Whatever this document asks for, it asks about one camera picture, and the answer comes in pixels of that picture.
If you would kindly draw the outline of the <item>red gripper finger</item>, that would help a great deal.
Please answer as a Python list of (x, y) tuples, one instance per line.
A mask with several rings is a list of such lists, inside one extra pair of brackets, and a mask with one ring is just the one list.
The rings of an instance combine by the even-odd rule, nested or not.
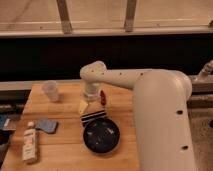
[(107, 100), (106, 100), (106, 95), (105, 95), (105, 93), (104, 93), (103, 90), (100, 91), (100, 97), (101, 97), (101, 104), (102, 104), (102, 106), (105, 106), (106, 103), (107, 103)]

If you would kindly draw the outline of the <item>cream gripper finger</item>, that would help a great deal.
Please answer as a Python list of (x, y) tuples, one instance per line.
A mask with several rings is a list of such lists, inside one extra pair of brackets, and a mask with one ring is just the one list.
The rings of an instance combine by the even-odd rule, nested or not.
[(83, 115), (87, 107), (88, 107), (88, 103), (85, 100), (81, 100), (79, 103), (79, 109), (78, 109), (79, 114)]

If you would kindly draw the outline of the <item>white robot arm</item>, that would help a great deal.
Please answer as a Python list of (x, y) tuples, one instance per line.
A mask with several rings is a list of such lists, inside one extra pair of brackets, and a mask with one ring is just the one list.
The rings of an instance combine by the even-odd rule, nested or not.
[(187, 100), (190, 78), (177, 70), (109, 69), (96, 61), (80, 69), (84, 97), (94, 101), (102, 83), (133, 91), (140, 171), (198, 171)]

